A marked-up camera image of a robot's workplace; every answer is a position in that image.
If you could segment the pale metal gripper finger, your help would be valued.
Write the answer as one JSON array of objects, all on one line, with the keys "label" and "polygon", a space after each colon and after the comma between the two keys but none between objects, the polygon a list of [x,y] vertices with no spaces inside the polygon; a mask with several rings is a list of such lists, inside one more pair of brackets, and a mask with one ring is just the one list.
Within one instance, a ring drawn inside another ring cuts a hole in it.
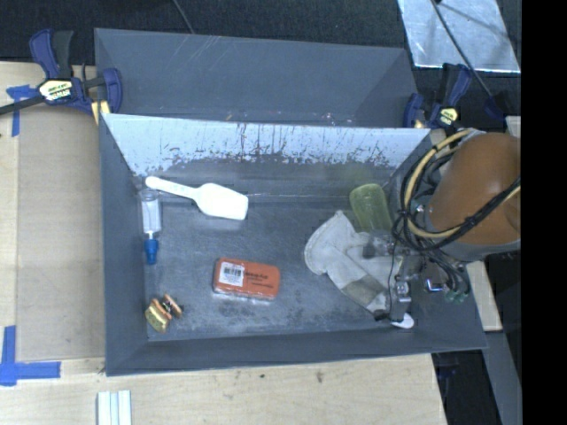
[{"label": "pale metal gripper finger", "polygon": [[402,322],[411,305],[411,291],[408,282],[395,281],[392,286],[392,321]]}]

